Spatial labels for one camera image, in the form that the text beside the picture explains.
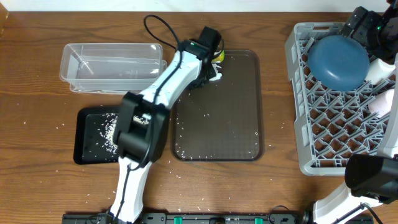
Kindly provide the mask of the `cream white cup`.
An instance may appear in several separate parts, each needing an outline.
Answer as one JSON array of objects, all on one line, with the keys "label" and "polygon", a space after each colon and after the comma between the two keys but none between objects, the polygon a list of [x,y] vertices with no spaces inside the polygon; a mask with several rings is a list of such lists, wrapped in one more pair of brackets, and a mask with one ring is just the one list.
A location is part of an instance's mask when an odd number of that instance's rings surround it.
[{"label": "cream white cup", "polygon": [[372,85],[378,85],[381,81],[388,78],[396,69],[395,65],[390,65],[381,59],[375,59],[370,63],[368,74],[365,78]]}]

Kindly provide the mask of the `dark blue plate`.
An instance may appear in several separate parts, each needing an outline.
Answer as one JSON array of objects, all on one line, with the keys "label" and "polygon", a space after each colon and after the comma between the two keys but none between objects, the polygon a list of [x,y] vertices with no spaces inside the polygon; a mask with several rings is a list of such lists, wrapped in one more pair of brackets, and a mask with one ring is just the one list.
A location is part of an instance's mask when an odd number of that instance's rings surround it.
[{"label": "dark blue plate", "polygon": [[327,88],[351,91],[362,85],[370,62],[367,51],[357,41],[329,35],[311,46],[307,66]]}]

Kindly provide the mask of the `pink cup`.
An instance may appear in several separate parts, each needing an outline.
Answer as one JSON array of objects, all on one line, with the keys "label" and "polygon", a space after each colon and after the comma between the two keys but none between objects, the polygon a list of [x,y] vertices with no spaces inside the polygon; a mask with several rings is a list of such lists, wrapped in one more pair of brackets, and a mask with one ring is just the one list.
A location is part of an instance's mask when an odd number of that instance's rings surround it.
[{"label": "pink cup", "polygon": [[381,118],[391,111],[394,97],[394,89],[387,90],[375,97],[375,99],[368,105],[371,114],[377,114]]}]

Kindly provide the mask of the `pile of white rice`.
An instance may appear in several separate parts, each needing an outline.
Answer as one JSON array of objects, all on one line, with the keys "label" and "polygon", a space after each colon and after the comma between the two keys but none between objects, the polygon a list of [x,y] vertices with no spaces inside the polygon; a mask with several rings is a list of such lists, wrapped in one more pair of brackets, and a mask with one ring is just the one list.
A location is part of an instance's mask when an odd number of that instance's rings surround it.
[{"label": "pile of white rice", "polygon": [[106,152],[116,155],[118,153],[118,147],[113,142],[113,136],[116,130],[118,114],[105,113],[101,114],[100,118],[104,118],[104,121],[100,121],[98,128],[101,143],[97,142],[96,145],[100,145]]}]

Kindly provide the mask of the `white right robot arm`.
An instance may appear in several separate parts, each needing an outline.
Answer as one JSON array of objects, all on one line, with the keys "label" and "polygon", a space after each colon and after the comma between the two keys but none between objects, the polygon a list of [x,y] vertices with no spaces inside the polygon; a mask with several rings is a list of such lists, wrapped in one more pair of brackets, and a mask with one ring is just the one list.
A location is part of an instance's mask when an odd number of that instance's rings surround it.
[{"label": "white right robot arm", "polygon": [[[366,80],[379,83],[383,73],[397,69],[397,1],[389,1],[383,14],[357,7],[341,34],[362,45],[375,59]],[[392,96],[387,130],[374,156],[353,154],[344,182],[316,201],[303,223],[347,223],[365,210],[380,223],[374,208],[397,200],[397,94]]]}]

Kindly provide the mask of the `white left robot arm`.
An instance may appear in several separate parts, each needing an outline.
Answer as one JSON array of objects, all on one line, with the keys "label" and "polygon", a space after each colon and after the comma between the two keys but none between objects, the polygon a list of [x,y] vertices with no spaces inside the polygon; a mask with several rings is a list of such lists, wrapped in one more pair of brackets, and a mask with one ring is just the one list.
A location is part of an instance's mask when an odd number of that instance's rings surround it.
[{"label": "white left robot arm", "polygon": [[149,169],[167,142],[170,111],[184,90],[199,88],[215,77],[211,61],[222,41],[217,30],[204,27],[198,39],[178,44],[172,63],[150,87],[124,95],[113,136],[119,180],[109,210],[112,223],[134,223],[141,214]]}]

